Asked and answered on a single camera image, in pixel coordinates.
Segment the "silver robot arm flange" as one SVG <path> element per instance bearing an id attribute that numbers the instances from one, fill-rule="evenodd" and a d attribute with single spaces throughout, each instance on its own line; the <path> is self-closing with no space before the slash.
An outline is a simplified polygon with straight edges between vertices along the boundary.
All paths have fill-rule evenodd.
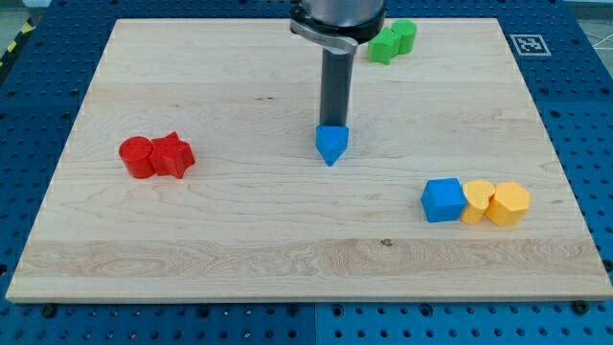
<path id="1" fill-rule="evenodd" d="M 301 0 L 289 28 L 334 54 L 354 55 L 381 31 L 385 13 L 385 0 Z"/>

